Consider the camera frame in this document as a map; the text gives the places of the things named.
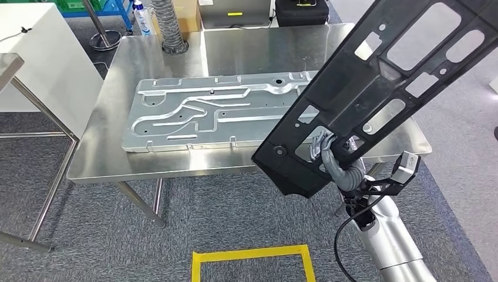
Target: silver ducting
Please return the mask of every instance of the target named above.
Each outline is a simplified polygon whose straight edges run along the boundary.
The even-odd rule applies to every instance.
[[[184,53],[188,50],[189,44],[181,37],[180,26],[172,1],[152,0],[152,5],[156,11],[159,30],[163,37],[163,50],[171,55]]]

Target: black cable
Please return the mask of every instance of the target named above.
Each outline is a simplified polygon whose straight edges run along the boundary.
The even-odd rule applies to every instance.
[[[7,36],[7,37],[5,37],[5,38],[0,39],[0,42],[5,41],[5,40],[10,39],[10,38],[14,38],[14,37],[16,37],[16,36],[18,36],[18,35],[20,35],[20,34],[22,34],[22,33],[28,33],[28,31],[30,31],[31,29],[32,29],[32,28],[25,29],[25,28],[22,26],[22,27],[21,27],[21,31],[20,31],[20,32],[18,32],[18,33],[16,33],[16,34],[13,34],[13,35],[11,35],[11,36]]]
[[[273,9],[273,13],[272,13],[271,17],[268,18],[268,21],[269,21],[268,28],[270,28],[271,24],[273,23],[273,19],[275,19],[275,17],[276,17],[276,14],[275,14],[276,12],[277,11],[275,9]],[[254,28],[244,28],[244,27],[237,25],[237,24],[231,25],[228,28],[254,29]]]
[[[346,219],[342,224],[341,226],[339,226],[339,229],[337,230],[337,232],[335,233],[335,237],[334,237],[334,256],[335,256],[335,261],[337,262],[337,265],[339,265],[339,268],[341,269],[342,273],[344,273],[344,275],[346,275],[346,277],[351,281],[351,282],[357,282],[349,273],[348,271],[344,268],[344,266],[342,265],[341,263],[341,259],[339,258],[339,253],[337,252],[337,241],[339,239],[339,235],[341,234],[341,231],[344,229],[344,227],[346,227],[346,225],[348,225],[348,223],[350,223],[351,221],[353,221],[355,218],[357,218],[358,216],[360,216],[361,214],[363,214],[364,212],[367,212],[368,210],[370,210],[371,208],[373,208],[373,206],[375,206],[376,204],[378,204],[383,198],[384,198],[385,195],[382,195],[380,197],[378,197],[375,201],[373,201],[373,203],[371,203],[370,205],[366,206],[364,209],[362,209],[361,211],[353,214],[352,216],[350,216],[348,219]]]

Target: stainless steel table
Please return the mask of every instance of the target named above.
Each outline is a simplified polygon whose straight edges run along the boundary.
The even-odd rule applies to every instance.
[[[195,32],[188,34],[189,51],[180,56],[164,55],[153,36],[124,37],[70,164],[68,178],[76,183],[118,182],[121,191],[139,208],[164,225],[154,213],[157,197],[152,210],[125,181],[255,170],[251,156],[256,147],[126,153],[121,147],[122,134],[138,82],[147,78],[318,70],[352,27],[339,24]],[[364,161],[390,162],[403,150],[419,155],[432,151],[413,119],[368,152]]]

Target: yellow floor marking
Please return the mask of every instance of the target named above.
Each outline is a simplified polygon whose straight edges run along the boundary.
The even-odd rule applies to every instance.
[[[201,263],[212,261],[255,259],[258,257],[288,256],[291,254],[301,255],[302,265],[304,267],[304,273],[306,275],[306,281],[315,282],[315,273],[313,272],[313,265],[311,263],[311,257],[309,256],[308,245],[294,245],[239,251],[218,251],[215,253],[204,254],[199,254],[193,251],[191,282],[201,281]]]

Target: metal plate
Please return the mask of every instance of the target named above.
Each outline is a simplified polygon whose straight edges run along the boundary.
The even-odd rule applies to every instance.
[[[145,79],[122,146],[160,152],[259,146],[317,72]],[[301,116],[310,122],[318,111]]]

